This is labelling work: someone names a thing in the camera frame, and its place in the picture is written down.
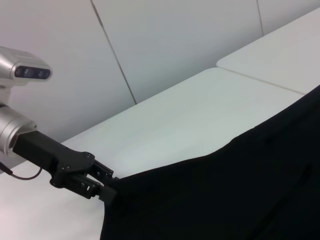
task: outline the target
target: white wall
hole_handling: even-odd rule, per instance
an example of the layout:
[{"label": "white wall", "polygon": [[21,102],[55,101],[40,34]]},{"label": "white wall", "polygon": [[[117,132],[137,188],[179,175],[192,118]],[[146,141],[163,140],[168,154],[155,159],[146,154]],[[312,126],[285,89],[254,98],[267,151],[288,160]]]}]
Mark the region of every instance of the white wall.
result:
[{"label": "white wall", "polygon": [[262,37],[256,0],[93,0],[137,102]]},{"label": "white wall", "polygon": [[89,0],[1,0],[0,23],[0,46],[53,68],[49,82],[15,87],[9,101],[41,132],[64,141],[134,105]]},{"label": "white wall", "polygon": [[320,0],[258,0],[258,3],[265,35],[320,8]]}]

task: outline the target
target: white tabletop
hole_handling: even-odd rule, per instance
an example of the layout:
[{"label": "white tabletop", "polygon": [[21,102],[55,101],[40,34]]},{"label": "white tabletop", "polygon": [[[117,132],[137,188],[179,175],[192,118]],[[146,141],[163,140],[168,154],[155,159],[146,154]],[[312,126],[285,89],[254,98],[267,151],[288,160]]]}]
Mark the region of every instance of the white tabletop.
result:
[{"label": "white tabletop", "polygon": [[[125,177],[212,153],[302,95],[219,68],[208,69],[67,140]],[[25,162],[13,172],[32,176]],[[99,239],[104,206],[49,184],[0,175],[0,239]]]},{"label": "white tabletop", "polygon": [[217,66],[307,94],[320,85],[320,8],[226,56]]}]

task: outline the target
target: black cloth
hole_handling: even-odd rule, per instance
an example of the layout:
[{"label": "black cloth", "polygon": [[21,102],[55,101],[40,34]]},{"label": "black cloth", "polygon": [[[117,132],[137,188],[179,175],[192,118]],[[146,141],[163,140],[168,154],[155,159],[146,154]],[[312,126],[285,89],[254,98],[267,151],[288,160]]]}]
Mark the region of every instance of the black cloth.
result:
[{"label": "black cloth", "polygon": [[320,239],[320,87],[212,154],[111,187],[102,240]]}]

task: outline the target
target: black cable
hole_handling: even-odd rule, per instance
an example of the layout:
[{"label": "black cable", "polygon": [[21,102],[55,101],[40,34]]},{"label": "black cable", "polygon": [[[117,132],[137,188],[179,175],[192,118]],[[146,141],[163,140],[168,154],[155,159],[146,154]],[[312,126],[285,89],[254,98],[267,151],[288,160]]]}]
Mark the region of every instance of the black cable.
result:
[{"label": "black cable", "polygon": [[31,176],[31,177],[20,177],[20,176],[14,175],[13,173],[11,174],[11,176],[16,179],[19,179],[19,180],[32,180],[32,179],[35,179],[36,177],[38,177],[40,175],[41,171],[42,171],[42,168],[39,169],[39,171],[37,172],[36,175]]}]

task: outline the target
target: silver metal cylinder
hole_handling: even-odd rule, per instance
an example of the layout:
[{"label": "silver metal cylinder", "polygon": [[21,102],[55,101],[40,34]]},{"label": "silver metal cylinder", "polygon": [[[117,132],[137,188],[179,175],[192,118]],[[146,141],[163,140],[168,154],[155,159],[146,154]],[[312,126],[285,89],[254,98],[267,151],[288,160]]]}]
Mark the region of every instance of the silver metal cylinder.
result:
[{"label": "silver metal cylinder", "polygon": [[9,106],[0,107],[0,152],[10,156],[17,136],[37,130],[37,125]]}]

